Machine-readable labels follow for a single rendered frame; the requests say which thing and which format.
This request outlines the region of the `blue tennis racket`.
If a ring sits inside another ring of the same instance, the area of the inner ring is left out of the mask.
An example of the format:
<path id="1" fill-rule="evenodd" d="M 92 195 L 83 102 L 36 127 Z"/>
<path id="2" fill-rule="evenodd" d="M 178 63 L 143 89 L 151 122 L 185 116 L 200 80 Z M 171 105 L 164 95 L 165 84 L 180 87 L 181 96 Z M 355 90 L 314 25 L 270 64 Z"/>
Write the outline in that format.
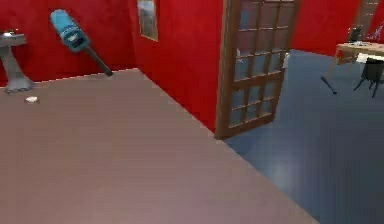
<path id="1" fill-rule="evenodd" d="M 73 53 L 84 51 L 103 70 L 107 76 L 112 76 L 112 70 L 104 63 L 91 48 L 91 41 L 81 27 L 64 9 L 55 9 L 50 13 L 50 22 L 59 35 L 62 43 Z"/>

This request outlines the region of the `black desk chair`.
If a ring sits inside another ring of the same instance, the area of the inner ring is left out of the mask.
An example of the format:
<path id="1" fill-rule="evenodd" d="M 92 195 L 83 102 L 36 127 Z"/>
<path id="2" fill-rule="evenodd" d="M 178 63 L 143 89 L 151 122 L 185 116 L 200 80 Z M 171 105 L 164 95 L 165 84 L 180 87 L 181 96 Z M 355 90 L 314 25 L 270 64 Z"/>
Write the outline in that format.
<path id="1" fill-rule="evenodd" d="M 354 90 L 357 90 L 364 81 L 369 81 L 369 89 L 374 86 L 372 97 L 376 96 L 377 90 L 381 84 L 384 84 L 384 79 L 382 78 L 384 73 L 384 60 L 377 60 L 373 58 L 368 58 L 363 72 L 361 74 L 360 80 Z"/>

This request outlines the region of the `brown glass-paned room door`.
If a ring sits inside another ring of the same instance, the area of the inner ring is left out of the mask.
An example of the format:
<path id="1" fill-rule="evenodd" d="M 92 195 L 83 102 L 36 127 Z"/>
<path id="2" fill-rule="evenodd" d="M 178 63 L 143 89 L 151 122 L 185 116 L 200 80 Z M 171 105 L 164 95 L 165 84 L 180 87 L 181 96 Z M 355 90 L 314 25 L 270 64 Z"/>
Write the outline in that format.
<path id="1" fill-rule="evenodd" d="M 273 122 L 302 0 L 225 0 L 214 136 Z"/>

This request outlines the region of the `light wooden desk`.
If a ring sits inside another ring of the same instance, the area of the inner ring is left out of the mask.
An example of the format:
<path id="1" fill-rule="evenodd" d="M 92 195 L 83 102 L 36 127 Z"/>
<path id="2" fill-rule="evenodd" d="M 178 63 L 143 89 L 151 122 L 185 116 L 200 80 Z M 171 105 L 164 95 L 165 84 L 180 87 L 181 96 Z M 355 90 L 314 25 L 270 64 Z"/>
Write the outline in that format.
<path id="1" fill-rule="evenodd" d="M 375 55 L 375 56 L 382 56 L 384 57 L 384 44 L 379 43 L 370 43 L 366 42 L 365 46 L 352 44 L 352 43 L 343 43 L 343 44 L 337 44 L 336 45 L 336 52 L 333 57 L 333 62 L 331 63 L 327 75 L 330 76 L 335 68 L 335 66 L 338 63 L 338 54 L 339 52 L 351 52 L 353 54 L 368 54 L 368 55 Z"/>

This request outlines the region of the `grey pedestal sink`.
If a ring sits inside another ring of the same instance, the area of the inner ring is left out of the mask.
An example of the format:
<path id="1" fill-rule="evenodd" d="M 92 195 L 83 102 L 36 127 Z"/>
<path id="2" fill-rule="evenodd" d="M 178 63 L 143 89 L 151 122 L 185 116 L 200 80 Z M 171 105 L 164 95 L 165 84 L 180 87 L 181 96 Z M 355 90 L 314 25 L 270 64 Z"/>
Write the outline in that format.
<path id="1" fill-rule="evenodd" d="M 24 34 L 15 34 L 11 31 L 0 34 L 0 61 L 7 77 L 5 92 L 8 94 L 28 91 L 35 86 L 35 83 L 23 73 L 12 52 L 13 47 L 26 43 Z"/>

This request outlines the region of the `framed wall picture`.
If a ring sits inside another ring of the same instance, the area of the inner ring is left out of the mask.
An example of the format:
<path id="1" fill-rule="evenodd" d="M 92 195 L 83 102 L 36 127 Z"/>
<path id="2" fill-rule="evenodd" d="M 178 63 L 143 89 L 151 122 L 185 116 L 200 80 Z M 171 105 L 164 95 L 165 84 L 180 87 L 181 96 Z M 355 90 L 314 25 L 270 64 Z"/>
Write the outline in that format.
<path id="1" fill-rule="evenodd" d="M 155 1 L 138 0 L 137 8 L 141 35 L 153 41 L 157 41 L 158 28 Z"/>

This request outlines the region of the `black laptop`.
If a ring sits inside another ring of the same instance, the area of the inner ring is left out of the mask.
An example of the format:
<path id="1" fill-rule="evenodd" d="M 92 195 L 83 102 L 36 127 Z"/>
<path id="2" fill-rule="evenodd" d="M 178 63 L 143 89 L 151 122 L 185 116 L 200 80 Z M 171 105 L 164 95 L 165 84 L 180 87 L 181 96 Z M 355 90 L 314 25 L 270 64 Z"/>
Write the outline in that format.
<path id="1" fill-rule="evenodd" d="M 364 45 L 364 35 L 361 28 L 353 28 L 351 30 L 350 37 L 348 39 L 348 43 L 351 45 L 361 46 Z"/>

